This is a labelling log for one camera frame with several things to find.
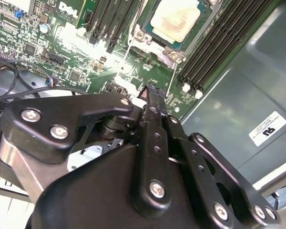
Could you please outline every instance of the sticker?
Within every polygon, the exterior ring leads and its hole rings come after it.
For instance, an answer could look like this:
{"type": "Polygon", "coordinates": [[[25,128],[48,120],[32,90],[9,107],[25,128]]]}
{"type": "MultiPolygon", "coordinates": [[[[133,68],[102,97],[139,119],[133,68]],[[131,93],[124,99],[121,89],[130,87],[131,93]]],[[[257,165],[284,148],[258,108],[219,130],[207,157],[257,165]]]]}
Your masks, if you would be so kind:
{"type": "Polygon", "coordinates": [[[249,133],[249,137],[256,146],[260,146],[285,125],[286,119],[274,111],[267,119],[258,125],[257,128],[249,133]]]}

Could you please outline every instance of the silver screw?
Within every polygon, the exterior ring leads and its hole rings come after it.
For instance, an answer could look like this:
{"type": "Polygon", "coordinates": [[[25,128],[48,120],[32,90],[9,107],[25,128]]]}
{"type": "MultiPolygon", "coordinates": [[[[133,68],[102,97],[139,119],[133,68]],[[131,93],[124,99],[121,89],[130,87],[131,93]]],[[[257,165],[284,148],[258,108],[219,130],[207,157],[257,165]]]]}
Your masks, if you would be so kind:
{"type": "Polygon", "coordinates": [[[155,108],[155,107],[153,107],[153,106],[149,107],[149,109],[150,109],[152,112],[154,112],[155,114],[158,113],[157,108],[155,108]]]}
{"type": "Polygon", "coordinates": [[[144,33],[142,31],[137,32],[137,38],[142,40],[144,38],[144,33]]]}
{"type": "Polygon", "coordinates": [[[200,135],[197,135],[196,137],[197,137],[198,141],[200,141],[202,143],[204,142],[204,139],[200,135]]]}
{"type": "Polygon", "coordinates": [[[164,187],[157,181],[152,181],[149,185],[151,193],[157,198],[163,198],[165,196],[164,187]]]}
{"type": "Polygon", "coordinates": [[[121,103],[128,106],[129,102],[127,101],[127,99],[121,99],[121,103]]]}
{"type": "Polygon", "coordinates": [[[53,126],[50,133],[57,139],[65,139],[69,136],[68,130],[62,125],[53,126]]]}
{"type": "Polygon", "coordinates": [[[228,220],[228,213],[226,209],[219,203],[214,204],[214,210],[222,220],[228,220]]]}
{"type": "Polygon", "coordinates": [[[25,110],[22,111],[21,117],[27,122],[35,123],[40,120],[41,115],[34,110],[25,110]]]}
{"type": "Polygon", "coordinates": [[[172,121],[173,123],[178,123],[178,120],[177,120],[175,117],[171,117],[171,121],[172,121]]]}
{"type": "Polygon", "coordinates": [[[266,207],[266,212],[270,215],[271,218],[276,219],[275,214],[270,208],[266,207]]]}
{"type": "Polygon", "coordinates": [[[263,212],[263,210],[259,206],[255,205],[254,210],[260,218],[266,219],[265,213],[263,212]]]}

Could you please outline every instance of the blue component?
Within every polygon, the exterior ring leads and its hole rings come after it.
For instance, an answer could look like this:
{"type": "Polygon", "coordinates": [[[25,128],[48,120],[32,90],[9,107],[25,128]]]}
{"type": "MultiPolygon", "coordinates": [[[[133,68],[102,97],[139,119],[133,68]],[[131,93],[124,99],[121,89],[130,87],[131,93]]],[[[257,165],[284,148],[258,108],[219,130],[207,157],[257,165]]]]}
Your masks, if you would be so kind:
{"type": "Polygon", "coordinates": [[[17,12],[15,13],[15,17],[16,17],[16,18],[22,18],[23,15],[24,15],[23,10],[17,11],[17,12]]]}

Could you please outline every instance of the integrated circuit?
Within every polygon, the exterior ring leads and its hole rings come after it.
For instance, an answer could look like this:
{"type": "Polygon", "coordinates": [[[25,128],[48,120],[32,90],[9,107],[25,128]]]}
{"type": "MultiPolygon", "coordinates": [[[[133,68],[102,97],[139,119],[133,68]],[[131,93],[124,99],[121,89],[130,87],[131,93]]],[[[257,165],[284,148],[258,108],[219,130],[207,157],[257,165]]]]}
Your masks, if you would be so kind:
{"type": "Polygon", "coordinates": [[[35,54],[36,48],[35,46],[26,43],[23,52],[28,54],[29,56],[33,56],[35,54]]]}
{"type": "Polygon", "coordinates": [[[80,79],[80,74],[75,72],[75,71],[72,71],[71,74],[70,74],[70,80],[74,81],[74,82],[78,82],[78,80],[80,79]]]}

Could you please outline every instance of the black mechanical arm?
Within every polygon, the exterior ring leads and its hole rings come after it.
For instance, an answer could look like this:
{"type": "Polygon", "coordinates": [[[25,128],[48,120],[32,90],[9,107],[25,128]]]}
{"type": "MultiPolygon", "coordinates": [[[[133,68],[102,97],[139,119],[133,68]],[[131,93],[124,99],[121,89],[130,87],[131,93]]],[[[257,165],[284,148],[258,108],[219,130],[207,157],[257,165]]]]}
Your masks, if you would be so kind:
{"type": "Polygon", "coordinates": [[[272,206],[201,134],[168,115],[148,85],[121,94],[12,102],[0,120],[0,176],[36,204],[32,229],[278,228],[272,206]],[[72,171],[68,156],[124,139],[72,171]]]}

